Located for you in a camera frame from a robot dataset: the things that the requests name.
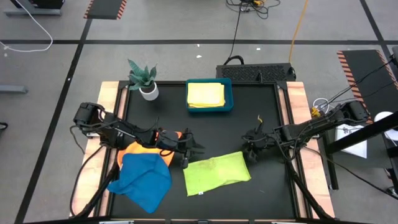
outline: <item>orange and black hazard stripe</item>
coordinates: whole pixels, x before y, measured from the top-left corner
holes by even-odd
[[[386,63],[387,63],[387,62],[386,62],[386,59],[384,59],[384,57],[383,57],[383,55],[380,53],[380,51],[376,50],[376,52],[379,54],[381,61],[382,61],[383,63],[386,64]],[[394,74],[392,73],[390,66],[387,65],[387,66],[385,66],[384,68],[386,68],[388,74],[390,75],[391,80],[394,82],[394,85],[395,85],[396,89],[398,90],[398,82],[397,82],[396,77],[395,77]]]
[[[119,9],[119,12],[118,12],[118,19],[122,18],[124,9],[126,8],[126,4],[127,4],[127,0],[123,0],[122,4],[120,4],[120,9]]]
[[[362,105],[365,107],[366,111],[368,111],[368,108],[366,107],[365,102],[363,100],[362,94],[359,91],[357,84],[355,84],[355,79],[354,79],[353,74],[351,73],[351,69],[349,68],[349,66],[347,64],[346,57],[344,56],[342,51],[337,51],[337,56],[338,56],[338,60],[340,61],[341,66],[343,67],[343,71],[344,71],[344,74],[346,75],[348,84],[350,86],[352,86],[351,91],[353,92],[354,97],[356,98],[356,100],[362,102]],[[373,123],[370,116],[366,122],[368,124]]]
[[[88,4],[87,10],[86,10],[85,16],[84,16],[85,19],[87,19],[88,11],[91,9],[93,2],[94,2],[94,0],[91,0],[90,3]]]

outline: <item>folded yellow towel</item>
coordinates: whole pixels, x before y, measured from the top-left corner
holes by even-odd
[[[188,83],[187,103],[190,107],[224,106],[224,85],[220,83]]]

